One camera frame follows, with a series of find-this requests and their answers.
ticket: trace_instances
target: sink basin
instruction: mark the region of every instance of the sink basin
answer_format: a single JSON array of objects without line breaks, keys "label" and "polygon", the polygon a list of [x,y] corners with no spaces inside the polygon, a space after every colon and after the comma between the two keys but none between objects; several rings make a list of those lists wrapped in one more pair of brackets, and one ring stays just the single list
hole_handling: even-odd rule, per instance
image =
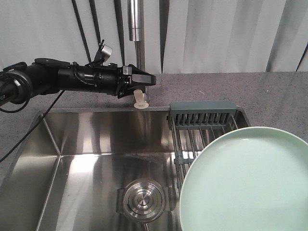
[{"label": "sink basin", "polygon": [[[52,110],[20,147],[0,189],[1,230],[143,231],[125,213],[123,198],[132,182],[148,179],[163,197],[148,230],[180,231],[168,113],[169,107]],[[242,112],[236,119],[247,125]],[[138,196],[137,206],[152,203]]]}]

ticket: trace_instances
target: plate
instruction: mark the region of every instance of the plate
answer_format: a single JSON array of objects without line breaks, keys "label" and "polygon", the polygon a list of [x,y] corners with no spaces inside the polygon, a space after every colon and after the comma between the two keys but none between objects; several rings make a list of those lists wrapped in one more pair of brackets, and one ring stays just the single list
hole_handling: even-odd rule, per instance
[{"label": "plate", "polygon": [[183,231],[308,231],[308,144],[249,127],[210,143],[180,195]]}]

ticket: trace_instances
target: black robotic arm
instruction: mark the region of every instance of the black robotic arm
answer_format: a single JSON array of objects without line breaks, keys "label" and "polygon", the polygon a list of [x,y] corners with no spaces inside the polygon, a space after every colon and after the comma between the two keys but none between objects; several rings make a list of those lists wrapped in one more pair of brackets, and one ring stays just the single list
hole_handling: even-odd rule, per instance
[{"label": "black robotic arm", "polygon": [[22,104],[36,95],[59,90],[106,93],[122,98],[136,89],[145,92],[145,86],[156,84],[155,76],[134,65],[103,65],[103,55],[98,52],[94,61],[85,66],[48,58],[35,59],[29,66],[25,62],[8,66],[0,72],[0,106],[7,102]]}]

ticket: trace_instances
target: gray countertop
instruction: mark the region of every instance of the gray countertop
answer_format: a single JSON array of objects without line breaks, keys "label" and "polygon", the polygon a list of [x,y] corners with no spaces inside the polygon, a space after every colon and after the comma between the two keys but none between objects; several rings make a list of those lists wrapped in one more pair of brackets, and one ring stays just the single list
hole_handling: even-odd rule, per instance
[{"label": "gray countertop", "polygon": [[[169,106],[174,101],[231,100],[245,110],[252,126],[280,128],[308,141],[307,72],[157,75],[157,85],[149,88],[149,94],[150,106]],[[37,96],[22,112],[0,113],[1,156],[23,137],[34,116],[48,108],[55,97]],[[54,108],[132,106],[132,97],[119,100],[104,94],[67,91]],[[15,153],[0,164],[0,184]]]}]

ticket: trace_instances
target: white curtain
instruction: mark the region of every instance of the white curtain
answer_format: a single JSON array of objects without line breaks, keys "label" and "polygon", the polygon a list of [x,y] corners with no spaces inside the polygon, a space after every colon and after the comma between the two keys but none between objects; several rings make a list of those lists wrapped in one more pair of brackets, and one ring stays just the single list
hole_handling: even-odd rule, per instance
[{"label": "white curtain", "polygon": [[[128,39],[127,0],[120,0],[125,64],[136,64]],[[87,63],[70,0],[2,0],[0,68],[38,57]],[[96,0],[101,38],[121,66],[114,1]],[[295,71],[308,42],[307,0],[169,0],[161,70],[159,0],[144,0],[146,71],[219,73]],[[88,0],[77,0],[91,58],[97,39]],[[299,71],[308,71],[304,55]]]}]

